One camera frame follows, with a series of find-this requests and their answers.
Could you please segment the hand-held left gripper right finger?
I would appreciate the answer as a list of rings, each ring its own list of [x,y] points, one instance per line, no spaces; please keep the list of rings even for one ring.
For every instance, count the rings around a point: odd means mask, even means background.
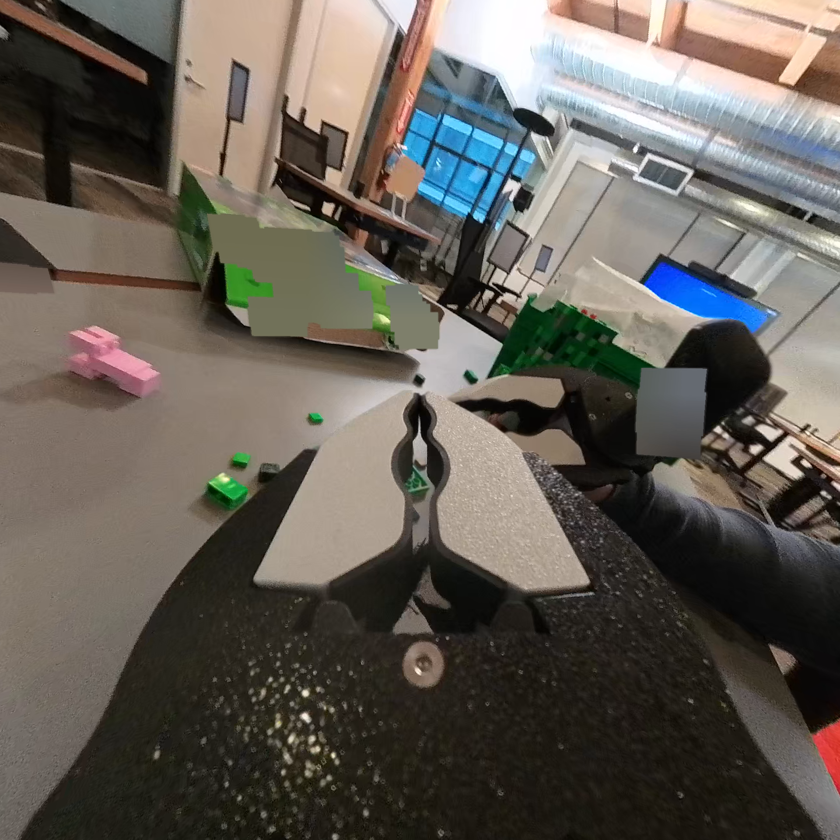
[[[519,446],[429,392],[422,433],[435,492],[431,574],[446,599],[529,599],[591,589]]]

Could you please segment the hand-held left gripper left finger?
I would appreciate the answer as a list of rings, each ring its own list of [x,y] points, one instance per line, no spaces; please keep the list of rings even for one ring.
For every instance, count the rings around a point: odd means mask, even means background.
[[[325,592],[412,537],[412,471],[419,395],[399,392],[318,448],[259,565],[254,584]]]

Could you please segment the person's right forearm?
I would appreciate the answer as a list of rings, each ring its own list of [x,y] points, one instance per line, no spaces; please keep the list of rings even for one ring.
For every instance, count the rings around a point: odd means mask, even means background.
[[[838,545],[651,475],[611,486],[598,505],[666,577],[799,663],[838,677]]]

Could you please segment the grey desk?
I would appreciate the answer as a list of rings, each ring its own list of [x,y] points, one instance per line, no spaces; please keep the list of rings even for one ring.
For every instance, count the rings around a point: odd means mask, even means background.
[[[68,371],[91,325],[159,390]],[[758,734],[704,637],[720,623],[560,477],[589,591],[444,598],[435,490],[409,495],[410,545],[350,581],[254,584],[350,420],[415,392],[428,466],[423,396],[496,355],[455,316],[441,331],[355,350],[253,338],[193,291],[2,291],[2,838],[838,838],[770,653]],[[219,473],[241,507],[205,496]]]

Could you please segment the green checkered brick cube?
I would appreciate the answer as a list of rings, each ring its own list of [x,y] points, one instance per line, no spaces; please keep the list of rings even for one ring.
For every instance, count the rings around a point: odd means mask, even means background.
[[[488,377],[547,366],[563,366],[637,388],[641,371],[651,367],[619,346],[618,333],[593,314],[561,301],[527,302],[511,325]]]

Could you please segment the green hollow toy brick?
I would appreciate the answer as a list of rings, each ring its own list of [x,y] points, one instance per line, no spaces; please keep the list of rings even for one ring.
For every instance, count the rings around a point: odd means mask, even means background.
[[[204,492],[210,501],[227,511],[241,507],[249,497],[249,489],[225,472],[211,478]]]

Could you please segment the clear plastic bag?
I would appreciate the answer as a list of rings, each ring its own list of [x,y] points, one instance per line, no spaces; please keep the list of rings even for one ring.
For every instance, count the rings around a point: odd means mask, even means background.
[[[549,283],[532,305],[546,312],[557,302],[594,315],[615,332],[621,349],[657,367],[665,366],[688,331],[707,321],[594,257]]]

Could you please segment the blue screen monitor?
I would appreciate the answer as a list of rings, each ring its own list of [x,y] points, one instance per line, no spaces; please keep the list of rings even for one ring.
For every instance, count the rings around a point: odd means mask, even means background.
[[[658,298],[707,320],[734,320],[760,335],[780,316],[754,289],[691,261],[687,266],[659,255],[640,283]]]

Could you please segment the blue-lit window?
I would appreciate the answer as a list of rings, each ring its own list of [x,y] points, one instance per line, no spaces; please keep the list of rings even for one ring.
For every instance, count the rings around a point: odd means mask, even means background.
[[[536,154],[445,113],[413,112],[403,141],[406,155],[421,165],[418,194],[437,207],[484,222],[502,178],[524,177]]]

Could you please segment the black floor lamp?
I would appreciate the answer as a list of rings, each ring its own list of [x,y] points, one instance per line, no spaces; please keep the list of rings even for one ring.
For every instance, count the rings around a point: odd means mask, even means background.
[[[484,221],[478,224],[475,213],[470,213],[465,219],[459,238],[456,271],[437,300],[437,303],[444,308],[455,306],[455,294],[461,290],[467,280],[481,277],[487,242],[495,230],[499,215],[503,214],[508,202],[505,187],[513,177],[518,159],[530,135],[535,133],[539,137],[550,137],[553,134],[553,124],[538,112],[528,108],[515,108],[513,118],[523,128],[523,135],[489,202]]]

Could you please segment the pink toy pig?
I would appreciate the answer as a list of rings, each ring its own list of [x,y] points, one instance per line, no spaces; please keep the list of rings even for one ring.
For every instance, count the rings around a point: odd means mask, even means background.
[[[139,398],[159,390],[161,373],[126,352],[117,334],[91,325],[68,332],[67,340],[72,353],[66,366],[71,373],[89,381],[108,381]]]

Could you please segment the green cardboard toy box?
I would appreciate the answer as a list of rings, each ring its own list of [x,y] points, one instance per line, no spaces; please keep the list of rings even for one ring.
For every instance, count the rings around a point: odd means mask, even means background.
[[[206,299],[253,336],[435,350],[444,312],[346,234],[279,195],[186,164],[177,232]]]

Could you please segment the black office chair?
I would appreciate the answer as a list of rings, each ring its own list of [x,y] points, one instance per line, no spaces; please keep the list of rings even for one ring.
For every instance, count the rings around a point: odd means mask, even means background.
[[[279,187],[292,202],[309,205],[313,199],[312,188],[308,182],[294,175],[290,166],[322,182],[327,171],[327,140],[291,116],[288,102],[289,96],[285,95],[281,108],[280,156],[274,186]]]

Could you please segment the white door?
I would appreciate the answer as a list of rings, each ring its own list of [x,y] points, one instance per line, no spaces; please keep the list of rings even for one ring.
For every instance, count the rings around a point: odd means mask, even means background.
[[[180,2],[167,175],[182,164],[267,189],[303,2]]]

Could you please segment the dark table with wooden edge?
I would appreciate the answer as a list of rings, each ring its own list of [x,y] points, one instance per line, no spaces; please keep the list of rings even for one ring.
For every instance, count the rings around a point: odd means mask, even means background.
[[[2,39],[7,42],[2,59],[34,78],[38,87],[46,200],[71,207],[69,100],[89,95],[86,65],[143,86],[149,83],[148,73],[32,4],[2,1],[1,14]]]

